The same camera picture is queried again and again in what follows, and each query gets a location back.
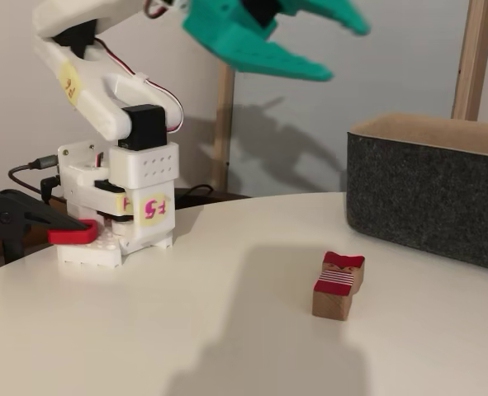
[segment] gray fabric box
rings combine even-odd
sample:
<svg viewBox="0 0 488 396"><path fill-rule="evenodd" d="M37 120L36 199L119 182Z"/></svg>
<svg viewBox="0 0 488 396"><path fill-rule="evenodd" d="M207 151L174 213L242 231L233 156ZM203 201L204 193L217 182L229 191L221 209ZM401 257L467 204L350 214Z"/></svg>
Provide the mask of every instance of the gray fabric box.
<svg viewBox="0 0 488 396"><path fill-rule="evenodd" d="M384 115L348 134L360 233L488 268L488 125Z"/></svg>

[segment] wooden toy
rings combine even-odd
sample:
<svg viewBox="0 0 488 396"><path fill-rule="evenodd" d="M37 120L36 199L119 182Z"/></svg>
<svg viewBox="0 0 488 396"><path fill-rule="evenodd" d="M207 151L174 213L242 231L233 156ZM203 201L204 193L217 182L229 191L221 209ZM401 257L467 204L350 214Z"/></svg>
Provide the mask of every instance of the wooden toy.
<svg viewBox="0 0 488 396"><path fill-rule="evenodd" d="M346 320L352 297L361 288L365 257L327 252L322 272L313 289L313 314L321 318Z"/></svg>

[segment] red clamp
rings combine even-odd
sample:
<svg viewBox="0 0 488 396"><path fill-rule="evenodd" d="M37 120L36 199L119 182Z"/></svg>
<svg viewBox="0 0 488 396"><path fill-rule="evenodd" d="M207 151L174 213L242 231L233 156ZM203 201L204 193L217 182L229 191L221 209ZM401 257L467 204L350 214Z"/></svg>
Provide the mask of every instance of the red clamp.
<svg viewBox="0 0 488 396"><path fill-rule="evenodd" d="M98 223L96 220L80 219L86 224L86 229L48 229L47 239L54 245L85 245L95 241L98 237Z"/></svg>

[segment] red wire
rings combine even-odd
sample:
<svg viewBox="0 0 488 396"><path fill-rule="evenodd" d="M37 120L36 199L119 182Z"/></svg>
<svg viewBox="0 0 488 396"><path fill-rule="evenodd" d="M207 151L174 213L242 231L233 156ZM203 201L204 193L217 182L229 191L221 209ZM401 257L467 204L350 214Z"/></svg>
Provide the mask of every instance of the red wire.
<svg viewBox="0 0 488 396"><path fill-rule="evenodd" d="M99 43L100 45L102 45L102 48L104 48L104 50L107 52L107 54L112 57L117 63L119 63L123 68L125 68L128 73L130 73L132 76L135 76L135 72L134 70L128 66L121 58L119 58L117 55L115 55L113 53L113 51L110 49L110 47L107 46L107 44L101 40L101 39L98 39L97 37L95 38L95 41L97 43ZM146 80L146 82L150 85L153 85L154 87L156 88L159 88L161 89L162 91L166 92L168 95L170 95L171 97L174 98L174 100L179 103L180 107L183 108L181 102L179 101L178 97L176 97L173 93L171 93L167 88L165 87L161 87L160 85L156 84L155 82L153 81L150 81L150 80ZM179 124L179 125L176 125L176 126L171 126L169 128L167 128L167 131L168 132L174 132L175 130L178 130L182 125L182 122Z"/></svg>
<svg viewBox="0 0 488 396"><path fill-rule="evenodd" d="M157 19L162 17L163 14L168 11L166 7L159 7L154 13L150 12L150 8L152 7L152 0L145 0L144 10L145 14L150 19Z"/></svg>

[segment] label sticker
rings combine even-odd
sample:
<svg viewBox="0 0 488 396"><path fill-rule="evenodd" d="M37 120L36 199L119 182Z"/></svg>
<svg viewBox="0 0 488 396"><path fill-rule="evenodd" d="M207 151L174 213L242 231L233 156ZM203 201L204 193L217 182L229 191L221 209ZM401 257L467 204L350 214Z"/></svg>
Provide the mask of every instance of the label sticker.
<svg viewBox="0 0 488 396"><path fill-rule="evenodd" d="M168 213L168 203L169 199L162 192L144 198L140 205L140 224L149 227L164 220Z"/></svg>
<svg viewBox="0 0 488 396"><path fill-rule="evenodd" d="M73 106L76 106L78 95L82 90L82 83L78 77L77 70L75 70L75 67L69 61L64 62L60 66L58 79L69 102Z"/></svg>
<svg viewBox="0 0 488 396"><path fill-rule="evenodd" d="M126 194L124 194L124 193L117 195L116 208L117 208L117 211L119 213L121 213L122 216L134 214L133 205L131 204L128 196L126 196Z"/></svg>

